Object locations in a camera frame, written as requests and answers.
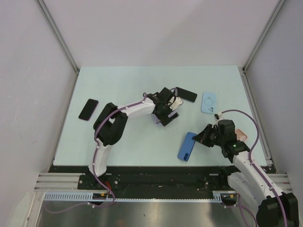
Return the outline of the lilac phone case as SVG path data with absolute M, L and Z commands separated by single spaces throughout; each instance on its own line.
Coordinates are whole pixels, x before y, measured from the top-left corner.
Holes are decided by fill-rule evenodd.
M 178 112 L 173 111 L 172 113 L 170 113 L 170 114 L 168 115 L 168 118 L 172 118 L 172 116 L 173 116 L 174 114 L 177 114 L 177 113 L 178 113 Z M 155 123 L 156 123 L 156 124 L 159 124 L 159 123 L 160 123 L 160 120 L 156 118 Z

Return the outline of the blue phone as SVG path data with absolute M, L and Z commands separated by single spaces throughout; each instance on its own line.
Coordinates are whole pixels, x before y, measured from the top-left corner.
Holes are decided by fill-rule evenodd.
M 190 158 L 191 152 L 194 148 L 195 145 L 195 140 L 193 139 L 196 136 L 196 133 L 193 132 L 188 132 L 184 139 L 183 142 L 181 144 L 181 147 L 178 151 L 178 155 L 177 158 L 187 162 Z

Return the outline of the black phone teal edge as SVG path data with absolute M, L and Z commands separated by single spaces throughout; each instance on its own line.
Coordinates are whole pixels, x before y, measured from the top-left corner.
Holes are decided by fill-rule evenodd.
M 188 91 L 180 87 L 176 87 L 176 90 L 177 90 L 177 96 L 180 97 L 181 99 L 191 103 L 194 103 L 196 101 L 197 93 Z

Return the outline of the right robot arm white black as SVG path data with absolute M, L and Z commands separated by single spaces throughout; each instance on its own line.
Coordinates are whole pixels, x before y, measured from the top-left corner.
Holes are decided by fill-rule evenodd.
M 299 210 L 296 196 L 281 189 L 256 163 L 251 149 L 237 139 L 232 120 L 217 120 L 193 137 L 207 147 L 218 146 L 236 168 L 218 178 L 224 190 L 233 188 L 255 210 L 259 227 L 298 227 Z

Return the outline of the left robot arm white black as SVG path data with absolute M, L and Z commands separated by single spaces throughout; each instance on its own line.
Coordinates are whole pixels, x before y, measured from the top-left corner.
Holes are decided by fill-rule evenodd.
M 94 141 L 97 146 L 89 165 L 89 171 L 92 173 L 88 178 L 89 185 L 94 189 L 104 185 L 103 174 L 107 170 L 110 151 L 121 139 L 128 120 L 152 114 L 156 117 L 157 123 L 165 127 L 179 116 L 176 109 L 182 104 L 183 100 L 178 96 L 177 88 L 166 87 L 154 94 L 143 93 L 140 101 L 128 105 L 106 104 L 93 125 Z

